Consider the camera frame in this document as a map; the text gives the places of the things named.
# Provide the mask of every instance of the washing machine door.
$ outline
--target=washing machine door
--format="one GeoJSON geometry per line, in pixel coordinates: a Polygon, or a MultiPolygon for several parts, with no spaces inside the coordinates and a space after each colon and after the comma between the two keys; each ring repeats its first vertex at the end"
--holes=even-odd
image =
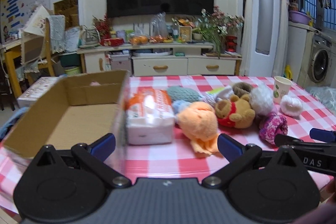
{"type": "Polygon", "coordinates": [[[328,52],[323,48],[317,50],[311,61],[311,80],[314,83],[322,82],[327,75],[328,66],[328,52]]]}

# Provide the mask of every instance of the open cardboard box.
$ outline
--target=open cardboard box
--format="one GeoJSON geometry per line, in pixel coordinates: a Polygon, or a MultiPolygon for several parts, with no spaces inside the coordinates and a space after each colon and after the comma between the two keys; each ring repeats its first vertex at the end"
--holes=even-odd
{"type": "Polygon", "coordinates": [[[126,70],[63,78],[20,119],[4,146],[12,160],[24,170],[43,145],[67,150],[77,143],[91,144],[113,133],[116,148],[105,163],[124,173],[125,104],[129,94],[126,70]]]}

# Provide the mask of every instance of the white floral box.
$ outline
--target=white floral box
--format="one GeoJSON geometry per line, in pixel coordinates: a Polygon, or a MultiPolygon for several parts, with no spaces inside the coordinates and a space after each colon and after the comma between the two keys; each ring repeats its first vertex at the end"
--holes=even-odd
{"type": "Polygon", "coordinates": [[[17,99],[18,106],[21,108],[33,105],[58,80],[58,77],[41,77],[17,99]]]}

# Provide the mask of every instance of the orange and white tissue package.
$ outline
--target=orange and white tissue package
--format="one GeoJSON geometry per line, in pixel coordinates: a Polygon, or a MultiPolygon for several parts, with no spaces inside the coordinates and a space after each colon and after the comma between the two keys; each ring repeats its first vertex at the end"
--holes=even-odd
{"type": "Polygon", "coordinates": [[[145,89],[127,105],[128,143],[151,145],[173,140],[175,116],[165,90],[145,89]]]}

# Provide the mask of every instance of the pink floral fabric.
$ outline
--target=pink floral fabric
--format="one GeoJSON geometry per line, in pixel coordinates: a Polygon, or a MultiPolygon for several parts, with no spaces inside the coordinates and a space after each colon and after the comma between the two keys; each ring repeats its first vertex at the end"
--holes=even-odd
{"type": "Polygon", "coordinates": [[[274,139],[277,134],[288,134],[287,118],[284,115],[270,113],[261,120],[259,128],[260,138],[274,145],[274,139]]]}

